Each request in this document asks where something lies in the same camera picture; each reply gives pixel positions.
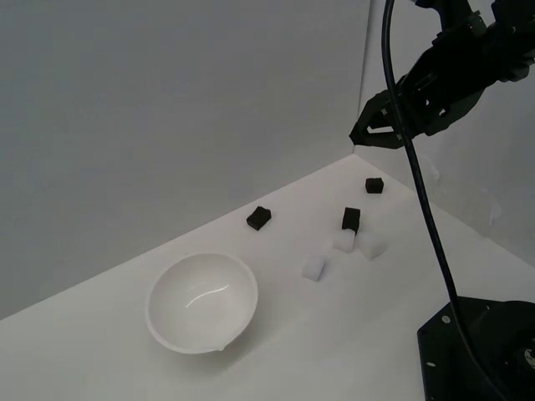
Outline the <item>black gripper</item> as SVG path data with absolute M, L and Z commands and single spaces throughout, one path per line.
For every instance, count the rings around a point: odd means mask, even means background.
M 486 87 L 496 81 L 491 47 L 499 23 L 447 23 L 410 71 L 397 83 L 410 134 L 432 136 L 466 115 Z M 404 147 L 393 130 L 388 90 L 369 99 L 349 134 L 354 146 L 388 150 Z

